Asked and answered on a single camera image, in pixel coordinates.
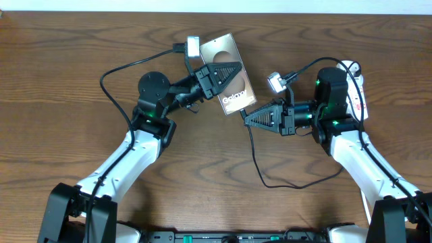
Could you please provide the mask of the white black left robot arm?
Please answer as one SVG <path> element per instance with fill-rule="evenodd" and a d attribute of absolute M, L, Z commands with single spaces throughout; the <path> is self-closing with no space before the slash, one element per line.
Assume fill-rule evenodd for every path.
<path fill-rule="evenodd" d="M 51 191 L 39 242 L 139 242 L 142 232 L 117 220 L 117 206 L 138 176 L 169 146 L 176 123 L 167 114 L 221 94 L 242 70 L 239 61 L 210 63 L 170 83 L 149 72 L 138 83 L 139 98 L 128 133 L 111 156 L 75 186 Z"/>

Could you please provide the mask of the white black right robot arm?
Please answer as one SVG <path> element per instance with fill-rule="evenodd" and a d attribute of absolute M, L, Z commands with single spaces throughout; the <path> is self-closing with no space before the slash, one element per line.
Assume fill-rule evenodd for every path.
<path fill-rule="evenodd" d="M 367 118 L 362 75 L 357 63 L 325 67 L 317 74 L 315 97 L 296 102 L 290 87 L 295 73 L 268 77 L 285 97 L 251 112 L 242 113 L 247 128 L 261 128 L 282 136 L 310 127 L 317 144 L 356 182 L 364 205 L 372 206 L 367 228 L 353 223 L 307 232 L 312 242 L 430 242 L 431 194 L 406 181 L 377 151 L 364 130 Z"/>

